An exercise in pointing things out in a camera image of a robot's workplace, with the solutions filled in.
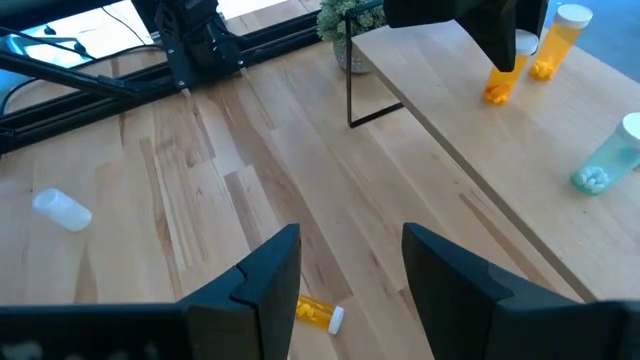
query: empty pill bottle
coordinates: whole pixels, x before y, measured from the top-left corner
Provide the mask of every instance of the empty pill bottle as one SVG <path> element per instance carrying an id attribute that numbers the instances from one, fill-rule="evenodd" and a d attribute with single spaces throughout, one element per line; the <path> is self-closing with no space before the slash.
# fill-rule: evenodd
<path id="1" fill-rule="evenodd" d="M 551 80 L 592 18 L 593 12 L 588 7 L 577 4 L 560 6 L 529 69 L 529 76 L 540 81 Z"/>
<path id="2" fill-rule="evenodd" d="M 296 318 L 335 335 L 342 325 L 344 309 L 340 306 L 325 304 L 306 295 L 300 295 L 296 306 Z"/>
<path id="3" fill-rule="evenodd" d="M 511 91 L 518 82 L 522 70 L 527 66 L 529 57 L 538 49 L 536 34 L 516 29 L 516 63 L 513 71 L 502 72 L 495 66 L 489 74 L 484 89 L 484 100 L 489 104 L 503 105 L 509 101 Z"/>
<path id="4" fill-rule="evenodd" d="M 625 116 L 615 131 L 571 176 L 576 189 L 598 195 L 640 165 L 640 113 Z"/>
<path id="5" fill-rule="evenodd" d="M 86 207 L 53 188 L 44 190 L 33 198 L 33 209 L 72 232 L 85 229 L 93 217 Z"/>

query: light wood surface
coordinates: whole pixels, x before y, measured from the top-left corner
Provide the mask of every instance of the light wood surface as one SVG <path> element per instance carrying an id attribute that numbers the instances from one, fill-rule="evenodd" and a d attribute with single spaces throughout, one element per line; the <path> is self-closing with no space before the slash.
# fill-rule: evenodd
<path id="1" fill-rule="evenodd" d="M 355 44 L 585 299 L 640 297 L 640 175 L 596 198 L 568 181 L 640 109 L 639 84 L 574 48 L 552 82 L 523 78 L 509 104 L 493 107 L 481 101 L 491 64 L 453 22 L 382 28 Z"/>
<path id="2" fill-rule="evenodd" d="M 318 44 L 3 156 L 0 303 L 175 301 L 298 222 L 301 292 L 346 316 L 335 337 L 296 323 L 290 358 L 429 359 L 407 221 L 578 299 L 406 110 L 349 129 L 344 79 Z M 395 101 L 373 75 L 354 86 L 356 115 Z M 86 231 L 32 212 L 48 187 L 93 211 Z"/>

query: clear plastic bottle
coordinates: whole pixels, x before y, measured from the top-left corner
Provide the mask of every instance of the clear plastic bottle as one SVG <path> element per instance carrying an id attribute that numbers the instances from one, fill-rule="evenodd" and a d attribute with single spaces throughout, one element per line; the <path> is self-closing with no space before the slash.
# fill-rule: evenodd
<path id="1" fill-rule="evenodd" d="M 33 209 L 65 229 L 76 232 L 91 223 L 93 215 L 58 189 L 47 189 L 33 199 Z"/>
<path id="2" fill-rule="evenodd" d="M 598 195 L 640 165 L 640 113 L 622 119 L 616 130 L 571 176 L 587 195 Z"/>
<path id="3" fill-rule="evenodd" d="M 529 76 L 540 81 L 551 80 L 592 18 L 593 12 L 588 7 L 577 4 L 560 6 L 538 56 L 529 69 Z"/>
<path id="4" fill-rule="evenodd" d="M 309 296 L 300 295 L 296 306 L 296 318 L 335 335 L 342 325 L 344 309 L 340 306 L 325 304 Z"/>
<path id="5" fill-rule="evenodd" d="M 520 73 L 527 66 L 529 57 L 538 50 L 536 34 L 516 29 L 516 63 L 513 71 L 501 72 L 495 66 L 489 75 L 484 89 L 484 100 L 489 104 L 503 105 L 509 101 L 511 91 L 520 78 Z"/>

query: orange pill bottle on its side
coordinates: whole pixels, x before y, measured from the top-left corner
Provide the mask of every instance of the orange pill bottle on its side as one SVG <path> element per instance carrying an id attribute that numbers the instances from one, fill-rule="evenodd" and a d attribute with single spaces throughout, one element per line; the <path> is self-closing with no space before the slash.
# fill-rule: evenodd
<path id="1" fill-rule="evenodd" d="M 344 309 L 340 306 L 325 304 L 309 296 L 300 295 L 296 306 L 296 318 L 335 335 L 342 325 Z"/>
<path id="2" fill-rule="evenodd" d="M 540 81 L 551 80 L 592 18 L 593 12 L 585 6 L 560 6 L 538 56 L 529 69 L 529 76 Z"/>
<path id="3" fill-rule="evenodd" d="M 487 86 L 484 89 L 484 100 L 493 105 L 503 105 L 509 101 L 511 91 L 515 87 L 522 70 L 527 65 L 529 57 L 538 49 L 536 34 L 516 29 L 516 63 L 513 71 L 502 72 L 495 66 L 489 74 Z"/>

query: cable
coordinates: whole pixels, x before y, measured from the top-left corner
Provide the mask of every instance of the cable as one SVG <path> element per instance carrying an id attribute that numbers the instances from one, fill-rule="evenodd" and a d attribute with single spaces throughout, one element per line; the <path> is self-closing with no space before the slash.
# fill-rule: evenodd
<path id="1" fill-rule="evenodd" d="M 133 31 L 131 26 L 127 25 L 124 21 L 113 16 L 110 12 L 107 11 L 107 9 L 104 8 L 104 6 L 102 7 L 102 11 L 104 11 L 107 15 L 111 16 L 111 18 L 113 18 L 115 21 L 119 22 L 120 24 L 124 25 L 127 29 L 129 29 L 129 31 L 131 31 L 131 33 L 133 33 L 133 35 L 135 35 L 138 38 L 138 40 L 140 40 L 140 43 L 142 43 L 142 45 L 145 44 L 144 40 L 142 40 L 142 38 L 140 37 L 140 35 L 138 35 L 137 32 Z"/>
<path id="2" fill-rule="evenodd" d="M 76 65 L 76 66 L 72 67 L 72 69 L 82 69 L 82 68 L 84 68 L 86 66 L 93 65 L 93 64 L 96 64 L 96 63 L 104 61 L 104 60 L 109 60 L 109 59 L 118 57 L 120 55 L 130 53 L 132 51 L 136 51 L 136 50 L 140 50 L 140 49 L 150 49 L 150 48 L 160 49 L 160 50 L 164 51 L 164 47 L 162 47 L 160 45 L 156 45 L 156 44 L 138 45 L 138 46 L 130 47 L 128 49 L 120 50 L 118 52 L 115 52 L 115 53 L 113 53 L 111 55 L 107 55 L 107 56 L 101 57 L 99 59 L 93 59 L 91 61 L 87 61 L 84 64 Z M 9 92 L 4 97 L 4 99 L 2 99 L 2 102 L 0 102 L 0 116 L 5 114 L 5 111 L 6 111 L 6 108 L 7 108 L 7 103 L 9 102 L 9 99 L 11 98 L 11 96 L 13 96 L 13 94 L 15 94 L 18 90 L 22 89 L 23 87 L 25 87 L 25 86 L 27 86 L 27 85 L 29 85 L 32 82 L 37 81 L 37 80 L 40 80 L 40 79 L 29 79 L 29 80 L 26 80 L 22 84 L 18 84 L 16 86 L 14 86 L 11 90 L 9 90 Z"/>
<path id="3" fill-rule="evenodd" d="M 53 46 L 54 48 L 58 48 L 58 49 L 66 50 L 66 51 L 71 51 L 72 53 L 76 53 L 76 54 L 78 54 L 80 56 L 87 57 L 87 58 L 89 58 L 91 60 L 95 60 L 96 59 L 95 57 L 89 55 L 86 52 L 81 52 L 81 51 L 78 51 L 76 49 L 70 49 L 70 48 L 68 48 L 66 46 L 62 46 L 60 44 L 56 44 L 56 43 L 48 41 L 48 40 L 44 40 L 44 39 L 40 39 L 40 38 L 37 38 L 37 37 L 33 37 L 31 35 L 24 34 L 24 33 L 20 32 L 20 31 L 11 30 L 11 29 L 6 28 L 4 26 L 0 26 L 0 32 L 6 32 L 6 33 L 9 33 L 9 34 L 20 36 L 20 37 L 25 38 L 25 39 L 29 39 L 31 41 L 35 41 L 37 43 Z"/>

